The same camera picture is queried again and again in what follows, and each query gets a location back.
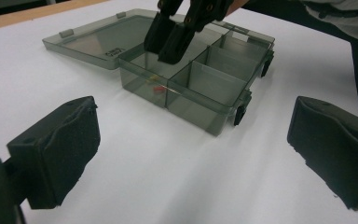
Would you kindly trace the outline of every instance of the plastic storage box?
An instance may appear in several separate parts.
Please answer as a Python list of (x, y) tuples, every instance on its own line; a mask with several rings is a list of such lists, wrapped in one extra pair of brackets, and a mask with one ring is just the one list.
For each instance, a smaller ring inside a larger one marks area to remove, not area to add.
[(208, 133), (220, 134), (228, 120), (239, 124), (251, 100), (250, 86), (257, 76), (265, 75), (273, 58), (274, 38), (213, 22), (196, 33), (183, 59), (171, 65), (144, 50), (155, 15), (134, 9), (60, 32), (43, 42), (47, 49), (84, 62), (119, 68), (125, 90)]

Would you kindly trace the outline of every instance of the person's arm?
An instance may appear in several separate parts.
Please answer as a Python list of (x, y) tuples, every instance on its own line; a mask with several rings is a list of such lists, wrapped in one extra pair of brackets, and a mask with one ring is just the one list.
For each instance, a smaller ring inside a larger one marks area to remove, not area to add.
[[(227, 15), (248, 2), (249, 0), (234, 0)], [(302, 2), (312, 17), (332, 23), (344, 33), (358, 39), (358, 0), (308, 0)]]

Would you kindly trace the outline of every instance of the white table surface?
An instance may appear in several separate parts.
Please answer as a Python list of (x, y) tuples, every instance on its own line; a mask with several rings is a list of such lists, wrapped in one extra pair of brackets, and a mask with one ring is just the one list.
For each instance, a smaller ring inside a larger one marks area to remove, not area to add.
[[(59, 105), (95, 97), (102, 141), (61, 207), (28, 223), (358, 224), (286, 142), (298, 95), (358, 115), (350, 44), (254, 12), (225, 21), (276, 38), (241, 125), (218, 137), (122, 89), (118, 71), (47, 51), (42, 38), (157, 0), (114, 0), (0, 29), (0, 158)], [(179, 9), (185, 14), (188, 1)]]

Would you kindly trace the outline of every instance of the box lid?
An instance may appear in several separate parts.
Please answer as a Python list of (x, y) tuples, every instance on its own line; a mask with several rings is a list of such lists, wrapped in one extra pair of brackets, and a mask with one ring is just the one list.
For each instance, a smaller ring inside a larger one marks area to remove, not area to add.
[[(118, 56), (145, 40), (156, 11), (133, 9), (115, 16), (59, 32), (43, 39), (47, 49), (92, 63), (106, 69), (119, 67)], [(175, 15), (174, 21), (183, 21), (183, 15)], [(200, 39), (211, 45), (216, 35), (227, 31), (246, 34), (261, 44), (271, 45), (274, 38), (261, 35), (226, 22), (213, 22), (205, 26)]]

